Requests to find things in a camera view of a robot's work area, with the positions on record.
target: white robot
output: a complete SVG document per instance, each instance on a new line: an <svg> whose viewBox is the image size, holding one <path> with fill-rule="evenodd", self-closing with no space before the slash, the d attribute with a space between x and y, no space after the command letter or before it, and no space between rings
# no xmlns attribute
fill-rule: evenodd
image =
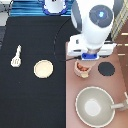
<svg viewBox="0 0 128 128"><path fill-rule="evenodd" d="M82 60L111 55L116 43L105 40L122 6L123 0L74 0L71 19L81 34L70 37L67 55Z"/></svg>

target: black tablecloth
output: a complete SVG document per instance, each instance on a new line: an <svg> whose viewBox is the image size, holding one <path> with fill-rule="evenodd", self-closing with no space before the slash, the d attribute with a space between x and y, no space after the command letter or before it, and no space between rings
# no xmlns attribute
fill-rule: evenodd
<svg viewBox="0 0 128 128"><path fill-rule="evenodd" d="M69 17L10 17L0 51L0 128L66 128L66 64L53 55L53 40ZM65 59L65 42L76 34L71 21L58 35L56 53ZM22 64L10 64L17 46ZM54 65L47 79L34 75L40 60Z"/></svg>

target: white spoon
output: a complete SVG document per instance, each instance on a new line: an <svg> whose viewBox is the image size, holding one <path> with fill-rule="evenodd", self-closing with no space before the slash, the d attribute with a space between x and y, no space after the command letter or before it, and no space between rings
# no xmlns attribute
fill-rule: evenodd
<svg viewBox="0 0 128 128"><path fill-rule="evenodd" d="M21 46L19 45L17 48L16 56L12 58L11 61L11 65L13 67L19 67L21 65L20 53L21 53Z"/></svg>

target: coaster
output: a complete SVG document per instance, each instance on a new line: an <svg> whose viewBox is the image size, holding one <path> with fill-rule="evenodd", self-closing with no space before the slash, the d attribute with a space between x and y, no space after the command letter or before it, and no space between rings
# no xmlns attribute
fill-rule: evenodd
<svg viewBox="0 0 128 128"><path fill-rule="evenodd" d="M115 72L115 68L110 62L102 62L98 66L98 71L103 76L112 76Z"/></svg>

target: round cracker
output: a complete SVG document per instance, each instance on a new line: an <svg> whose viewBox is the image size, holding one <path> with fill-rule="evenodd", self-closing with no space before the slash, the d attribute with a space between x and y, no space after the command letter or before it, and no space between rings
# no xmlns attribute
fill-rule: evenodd
<svg viewBox="0 0 128 128"><path fill-rule="evenodd" d="M53 65L48 60L41 60L34 66L34 73L39 78L47 78L53 72Z"/></svg>

